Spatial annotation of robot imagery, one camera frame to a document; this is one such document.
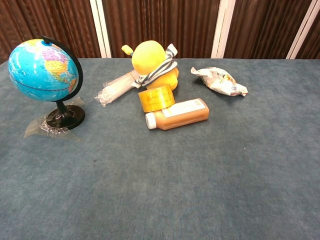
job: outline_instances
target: snack wrapper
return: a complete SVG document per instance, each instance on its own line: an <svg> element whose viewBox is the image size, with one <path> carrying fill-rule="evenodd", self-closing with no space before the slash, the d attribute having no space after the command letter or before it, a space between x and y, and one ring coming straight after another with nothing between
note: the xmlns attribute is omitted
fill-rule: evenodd
<svg viewBox="0 0 320 240"><path fill-rule="evenodd" d="M228 96L241 95L245 97L248 90L245 86L238 84L236 80L226 71L218 67L207 67L196 70L191 68L191 73L202 78L203 83L211 90Z"/></svg>

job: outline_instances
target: yellow plush toy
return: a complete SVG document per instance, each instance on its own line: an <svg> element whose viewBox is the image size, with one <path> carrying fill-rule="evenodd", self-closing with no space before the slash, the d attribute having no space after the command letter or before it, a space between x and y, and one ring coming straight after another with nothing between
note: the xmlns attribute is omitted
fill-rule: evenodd
<svg viewBox="0 0 320 240"><path fill-rule="evenodd" d="M153 89L170 85L174 90L178 85L179 71L173 57L177 49L170 44L166 51L157 41L149 40L140 43L133 51L128 45L121 48L127 55L132 56L134 70L139 74L136 83Z"/></svg>

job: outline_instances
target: yellow tape roll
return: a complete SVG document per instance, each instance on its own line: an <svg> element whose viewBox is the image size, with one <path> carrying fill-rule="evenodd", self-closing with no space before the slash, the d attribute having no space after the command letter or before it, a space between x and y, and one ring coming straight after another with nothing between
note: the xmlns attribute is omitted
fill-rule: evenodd
<svg viewBox="0 0 320 240"><path fill-rule="evenodd" d="M138 93L145 113L165 109L175 104L170 85L152 88Z"/></svg>

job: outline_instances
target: map on globe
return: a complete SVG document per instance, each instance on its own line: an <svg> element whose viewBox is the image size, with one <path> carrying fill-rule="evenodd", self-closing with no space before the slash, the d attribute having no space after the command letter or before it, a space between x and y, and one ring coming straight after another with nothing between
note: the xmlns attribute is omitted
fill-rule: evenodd
<svg viewBox="0 0 320 240"><path fill-rule="evenodd" d="M13 84L28 97L58 101L70 94L79 75L71 57L58 46L32 39L18 45L8 60Z"/></svg>

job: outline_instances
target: plastic bottle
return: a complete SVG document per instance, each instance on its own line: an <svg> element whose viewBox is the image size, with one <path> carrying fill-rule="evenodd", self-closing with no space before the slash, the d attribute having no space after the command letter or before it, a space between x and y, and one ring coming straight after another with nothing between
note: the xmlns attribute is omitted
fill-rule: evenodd
<svg viewBox="0 0 320 240"><path fill-rule="evenodd" d="M209 108L200 98L176 103L162 110L148 112L145 115L149 129L168 130L187 124L207 120Z"/></svg>

